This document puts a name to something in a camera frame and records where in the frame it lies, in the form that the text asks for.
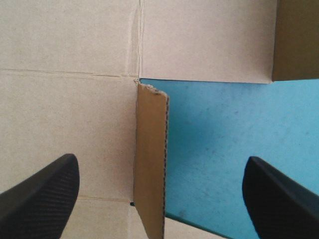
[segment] cardboard edge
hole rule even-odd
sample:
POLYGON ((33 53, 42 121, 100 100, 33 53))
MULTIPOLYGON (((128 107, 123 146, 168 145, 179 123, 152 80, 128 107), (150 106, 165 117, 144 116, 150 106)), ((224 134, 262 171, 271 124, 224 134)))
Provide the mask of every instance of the cardboard edge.
POLYGON ((155 87, 153 87, 152 85, 145 85, 145 84, 141 84, 140 82, 137 82, 137 88, 138 88, 138 99, 137 99, 137 104, 136 104, 136 107, 137 107, 137 146, 136 146, 136 156, 135 156, 135 163, 134 163, 134 204, 136 206, 136 209, 138 211, 138 214, 142 220, 142 223, 143 223, 143 226, 145 228, 145 231, 148 235, 148 237, 150 239, 164 239, 164 228, 165 228, 165 187, 166 187, 166 161, 167 161, 167 142, 168 142, 168 139, 167 139, 167 136, 168 136, 168 116, 169 116, 169 97, 168 95, 163 92, 163 91, 159 91, 158 89, 156 89, 155 87), (140 159, 140 156, 141 154, 143 154, 143 152, 141 152, 142 150, 142 147, 139 146, 139 144, 141 144, 141 139, 139 139, 140 137, 140 132, 139 130, 141 129, 140 128, 140 118, 141 117, 139 115, 139 111, 142 110, 142 109, 139 109, 139 107, 141 107, 141 105, 139 105, 139 100, 141 100, 139 98, 139 94, 141 91, 148 91, 148 93, 150 94, 149 96, 150 97, 158 97, 160 96, 161 98, 164 99, 164 104, 162 105, 162 107, 164 107, 165 111, 164 111, 164 115, 163 115, 163 118, 161 119, 162 120, 162 123, 164 125, 161 125, 162 126, 162 129, 164 130, 164 134, 162 135, 163 136, 163 139, 162 139, 162 142, 163 142, 163 147, 162 147, 162 168, 159 169, 159 171, 161 171, 161 174, 162 174, 162 181, 158 182, 157 180, 155 180, 156 183, 160 183, 160 188, 162 189, 162 192, 160 192, 161 194, 161 203, 160 203, 160 206, 159 207, 149 207, 148 205, 145 205, 145 203, 143 203, 142 201, 145 200, 149 200, 147 197, 149 196, 149 192, 144 192, 144 194, 142 195, 143 196, 143 199, 142 201, 140 201, 140 197, 137 196, 138 193, 141 193, 141 189, 139 188, 137 190, 137 188, 139 187, 139 183, 141 182, 139 180, 137 180, 138 177, 140 177, 139 173, 137 173, 139 171, 139 168, 138 167, 141 167, 140 162, 138 162, 138 160, 141 160, 140 159), (159 210, 161 211, 161 220, 160 221, 153 221, 151 222, 151 224, 153 223, 153 225, 155 225, 155 227, 157 227, 158 229, 160 228, 160 233, 159 232, 154 232, 154 228, 150 227, 150 218, 149 218, 149 215, 153 215, 153 214, 156 214, 156 212, 154 213, 154 210, 158 210, 157 213, 159 212, 159 210))
POLYGON ((277 19, 278 19, 278 12, 279 12, 279 8, 280 8, 280 1, 281 0, 277 0, 277 8, 276 8, 276 22, 275 22, 275 39, 274 39, 274 52, 273 52, 273 67, 272 67, 272 71, 271 71, 271 80, 272 82, 275 82, 275 54, 276 54, 276 40, 277 40, 277 19))

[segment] cardboard box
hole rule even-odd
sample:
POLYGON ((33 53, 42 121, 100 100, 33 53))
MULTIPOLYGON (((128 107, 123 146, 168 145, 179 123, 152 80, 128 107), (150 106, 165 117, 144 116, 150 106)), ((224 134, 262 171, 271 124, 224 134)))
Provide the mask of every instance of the cardboard box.
POLYGON ((86 208, 114 219, 97 229, 105 223, 94 218, 97 237, 116 227, 124 232, 110 237, 125 237, 134 201, 149 238, 163 238, 168 96, 138 79, 319 78, 318 9, 316 0, 2 1, 1 190, 73 152, 81 188, 68 237, 86 208))

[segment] blue cardboard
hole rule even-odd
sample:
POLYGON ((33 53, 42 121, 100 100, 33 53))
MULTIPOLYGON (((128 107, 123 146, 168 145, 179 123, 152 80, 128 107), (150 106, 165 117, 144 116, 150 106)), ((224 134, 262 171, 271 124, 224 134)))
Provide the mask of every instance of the blue cardboard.
POLYGON ((249 156, 319 193, 319 81, 269 85, 142 79, 170 97, 166 216, 257 239, 242 197, 249 156))

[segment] blue surface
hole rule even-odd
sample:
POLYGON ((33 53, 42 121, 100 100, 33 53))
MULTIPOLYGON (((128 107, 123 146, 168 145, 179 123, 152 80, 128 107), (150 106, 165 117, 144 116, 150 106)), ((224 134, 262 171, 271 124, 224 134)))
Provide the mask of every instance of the blue surface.
POLYGON ((241 191, 252 155, 319 193, 319 80, 142 82, 170 96, 166 216, 257 239, 241 191))

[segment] torn cardboard edge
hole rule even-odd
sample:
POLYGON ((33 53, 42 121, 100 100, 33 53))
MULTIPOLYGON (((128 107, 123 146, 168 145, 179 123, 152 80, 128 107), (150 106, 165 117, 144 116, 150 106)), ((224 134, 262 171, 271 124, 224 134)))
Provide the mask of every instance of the torn cardboard edge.
POLYGON ((164 238, 168 96, 138 83, 134 203, 150 239, 164 238))

